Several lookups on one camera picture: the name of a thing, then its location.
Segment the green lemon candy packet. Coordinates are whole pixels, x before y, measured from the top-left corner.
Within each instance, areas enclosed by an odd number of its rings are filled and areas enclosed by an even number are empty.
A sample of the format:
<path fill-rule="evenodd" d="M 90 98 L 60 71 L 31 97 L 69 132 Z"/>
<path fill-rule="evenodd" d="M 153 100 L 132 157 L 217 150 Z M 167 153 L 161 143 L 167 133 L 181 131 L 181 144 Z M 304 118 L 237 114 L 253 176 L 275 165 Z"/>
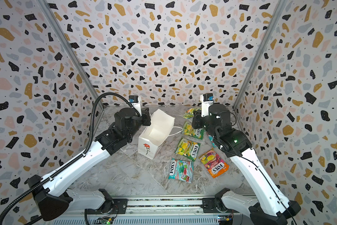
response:
<path fill-rule="evenodd" d="M 200 146 L 201 146 L 200 143 L 191 141 L 183 137 L 179 141 L 177 148 L 175 150 L 175 153 L 182 155 L 192 161 L 195 161 L 197 158 L 197 154 L 200 149 Z"/>
<path fill-rule="evenodd" d="M 202 140 L 204 136 L 204 130 L 202 128 L 194 129 L 191 123 L 185 122 L 182 134 Z"/>

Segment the white floral paper bag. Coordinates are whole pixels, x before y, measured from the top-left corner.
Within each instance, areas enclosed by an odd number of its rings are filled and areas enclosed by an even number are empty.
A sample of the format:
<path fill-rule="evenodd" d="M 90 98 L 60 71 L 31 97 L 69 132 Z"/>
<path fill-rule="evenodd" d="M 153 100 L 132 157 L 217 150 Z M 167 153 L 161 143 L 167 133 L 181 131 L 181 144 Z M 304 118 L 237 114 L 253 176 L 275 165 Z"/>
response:
<path fill-rule="evenodd" d="M 138 153 L 154 159 L 168 137 L 183 131 L 175 127 L 175 118 L 158 109 L 151 117 L 151 125 L 146 127 L 138 138 Z"/>

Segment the orange snack packet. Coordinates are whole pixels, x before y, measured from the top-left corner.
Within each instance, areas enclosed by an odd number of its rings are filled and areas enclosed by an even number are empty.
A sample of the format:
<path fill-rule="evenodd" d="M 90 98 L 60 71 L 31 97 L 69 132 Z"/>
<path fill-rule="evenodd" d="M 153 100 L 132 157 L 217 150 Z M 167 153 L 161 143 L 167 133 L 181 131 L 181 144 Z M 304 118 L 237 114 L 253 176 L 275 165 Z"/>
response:
<path fill-rule="evenodd" d="M 212 148 L 199 157 L 212 178 L 217 178 L 229 169 L 229 165 Z"/>

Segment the teal mint blossom candy packet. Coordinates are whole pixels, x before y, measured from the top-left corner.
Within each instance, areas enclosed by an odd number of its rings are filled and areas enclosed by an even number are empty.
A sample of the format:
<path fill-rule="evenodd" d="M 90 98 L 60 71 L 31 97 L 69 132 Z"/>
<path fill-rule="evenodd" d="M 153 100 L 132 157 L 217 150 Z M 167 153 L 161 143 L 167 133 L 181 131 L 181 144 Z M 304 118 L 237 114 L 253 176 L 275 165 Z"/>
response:
<path fill-rule="evenodd" d="M 214 148 L 217 147 L 216 144 L 214 143 L 213 137 L 212 137 L 211 135 L 208 135 L 208 137 L 209 137 L 209 139 L 210 139 L 210 141 L 211 141 L 212 146 L 213 146 Z"/>

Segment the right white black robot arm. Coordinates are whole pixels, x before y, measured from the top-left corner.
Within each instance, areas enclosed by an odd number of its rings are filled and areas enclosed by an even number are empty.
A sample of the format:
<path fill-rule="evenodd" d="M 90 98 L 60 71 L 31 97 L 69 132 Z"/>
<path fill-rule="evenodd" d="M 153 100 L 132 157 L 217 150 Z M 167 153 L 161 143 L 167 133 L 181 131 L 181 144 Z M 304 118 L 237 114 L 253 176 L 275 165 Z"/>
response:
<path fill-rule="evenodd" d="M 231 112 L 219 103 L 202 103 L 194 113 L 194 129 L 202 128 L 213 138 L 214 144 L 244 175 L 256 195 L 256 200 L 224 188 L 215 195 L 220 211 L 234 210 L 247 216 L 255 225 L 286 225 L 301 207 L 290 201 L 275 185 L 260 163 L 253 145 L 246 135 L 232 128 Z"/>

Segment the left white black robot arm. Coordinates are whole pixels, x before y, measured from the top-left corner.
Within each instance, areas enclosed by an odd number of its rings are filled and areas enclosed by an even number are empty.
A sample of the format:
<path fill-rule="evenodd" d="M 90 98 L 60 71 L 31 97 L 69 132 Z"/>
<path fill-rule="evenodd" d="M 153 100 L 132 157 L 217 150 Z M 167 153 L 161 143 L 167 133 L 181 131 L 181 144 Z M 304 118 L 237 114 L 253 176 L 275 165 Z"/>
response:
<path fill-rule="evenodd" d="M 123 108 L 114 117 L 115 122 L 95 138 L 87 153 L 81 152 L 43 177 L 35 175 L 28 180 L 29 187 L 48 180 L 32 193 L 44 221 L 56 219 L 67 211 L 93 210 L 106 214 L 116 209 L 113 198 L 103 188 L 93 192 L 68 189 L 93 166 L 131 143 L 141 126 L 151 124 L 148 108 L 142 109 L 141 115 L 134 108 Z"/>

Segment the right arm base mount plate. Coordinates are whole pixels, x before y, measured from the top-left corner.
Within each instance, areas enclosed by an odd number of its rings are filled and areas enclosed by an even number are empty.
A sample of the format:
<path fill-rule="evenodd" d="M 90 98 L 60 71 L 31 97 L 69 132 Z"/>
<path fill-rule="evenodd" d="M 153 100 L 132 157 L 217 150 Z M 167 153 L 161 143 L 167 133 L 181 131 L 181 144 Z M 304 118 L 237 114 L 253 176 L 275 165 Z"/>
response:
<path fill-rule="evenodd" d="M 223 204 L 222 198 L 207 197 L 202 198 L 202 204 L 200 208 L 204 213 L 238 213 L 238 211 L 229 209 Z"/>

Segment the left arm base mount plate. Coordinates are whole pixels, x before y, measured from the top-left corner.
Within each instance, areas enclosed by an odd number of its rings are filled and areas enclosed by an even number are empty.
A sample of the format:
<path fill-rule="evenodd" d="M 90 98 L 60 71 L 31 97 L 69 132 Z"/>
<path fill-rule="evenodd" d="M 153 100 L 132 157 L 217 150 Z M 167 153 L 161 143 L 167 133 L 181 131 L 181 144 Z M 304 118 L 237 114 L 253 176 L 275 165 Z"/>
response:
<path fill-rule="evenodd" d="M 88 215 L 117 215 L 125 214 L 128 206 L 128 199 L 120 198 L 113 199 L 110 202 L 105 201 L 104 204 L 97 210 L 88 209 Z"/>

